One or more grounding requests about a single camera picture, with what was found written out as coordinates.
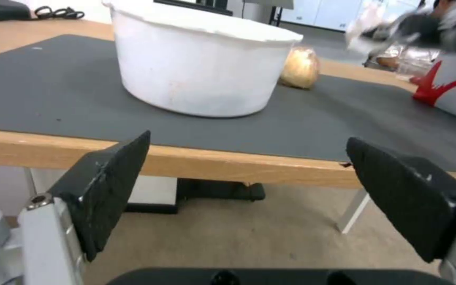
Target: floor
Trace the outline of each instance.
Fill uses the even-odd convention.
[[[266,186],[259,202],[190,200],[177,215],[125,213],[87,285],[142,267],[409,268],[436,274],[371,202],[351,232],[335,221],[355,191]]]

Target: wooden table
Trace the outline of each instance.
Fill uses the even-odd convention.
[[[0,22],[0,53],[61,34],[113,40],[112,27],[88,21]],[[415,87],[395,75],[361,66],[322,60],[321,73],[330,76]],[[70,168],[84,153],[106,148],[113,141],[95,141],[0,131],[0,165],[34,168]],[[361,187],[353,169],[336,161],[253,155],[222,151],[151,146],[144,175],[192,179],[311,184],[335,188]]]

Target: white plastic container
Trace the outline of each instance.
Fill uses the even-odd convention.
[[[124,87],[160,108],[208,117],[263,109],[302,35],[149,0],[111,8]]]

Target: white cabinet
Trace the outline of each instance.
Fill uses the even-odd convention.
[[[362,0],[322,0],[314,25],[345,31],[358,15],[361,3]]]
[[[283,9],[281,20],[302,25],[314,25],[321,0],[295,0],[295,9]]]
[[[383,19],[392,22],[400,15],[418,8],[420,1],[415,0],[389,0]]]

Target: table leg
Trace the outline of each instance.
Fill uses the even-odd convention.
[[[350,231],[351,227],[355,224],[356,220],[370,200],[371,197],[365,189],[358,190],[355,198],[353,198],[348,206],[348,209],[344,212],[344,215],[340,217],[339,222],[337,223],[337,227],[341,233],[346,234]]]

